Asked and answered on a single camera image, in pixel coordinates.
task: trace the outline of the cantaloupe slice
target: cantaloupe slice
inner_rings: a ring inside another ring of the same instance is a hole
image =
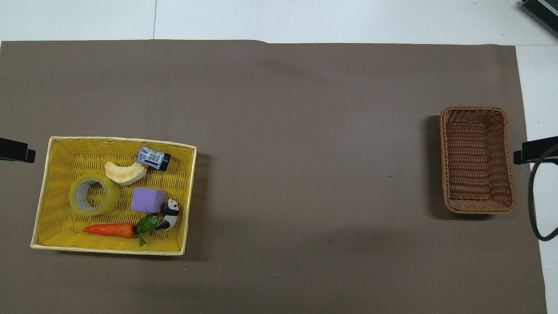
[[[134,163],[131,166],[122,167],[115,165],[112,161],[105,164],[106,175],[112,181],[120,185],[130,185],[147,173],[147,165]]]

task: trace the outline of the white surface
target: white surface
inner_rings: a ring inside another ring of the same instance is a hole
[[[158,0],[155,38],[558,44],[509,0]]]
[[[558,135],[558,39],[517,0],[0,0],[0,41],[151,38],[516,45],[527,137]],[[557,175],[541,166],[535,183],[543,233],[558,226]],[[540,248],[558,314],[558,239]]]
[[[0,40],[151,39],[155,0],[0,0]]]
[[[527,139],[557,136],[558,129],[558,46],[516,47],[523,93]],[[558,166],[542,164],[535,177],[535,210],[543,235],[558,227]],[[558,238],[542,242],[542,272],[545,276],[546,307],[558,313]]]

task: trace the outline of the brown table mat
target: brown table mat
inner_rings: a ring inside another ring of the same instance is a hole
[[[543,313],[528,165],[517,207],[444,207],[437,116],[497,106],[526,140],[514,47],[3,42],[3,313]],[[47,142],[199,149],[186,254],[30,249]]]

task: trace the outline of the toy panda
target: toy panda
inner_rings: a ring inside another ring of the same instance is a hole
[[[179,214],[178,203],[173,201],[171,198],[169,198],[168,203],[168,207],[165,206],[165,204],[161,205],[161,212],[164,213],[165,216],[163,217],[163,220],[161,220],[161,222],[157,226],[155,226],[155,230],[163,229],[164,231],[167,231],[170,228],[174,227],[176,223],[176,219],[178,218]]]

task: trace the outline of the tape roll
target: tape roll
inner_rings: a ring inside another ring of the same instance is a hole
[[[104,198],[97,207],[87,201],[87,191],[95,183],[100,183],[104,190]],[[116,208],[120,200],[120,188],[117,183],[100,174],[84,174],[77,178],[70,187],[68,195],[70,205],[80,215],[103,215]]]

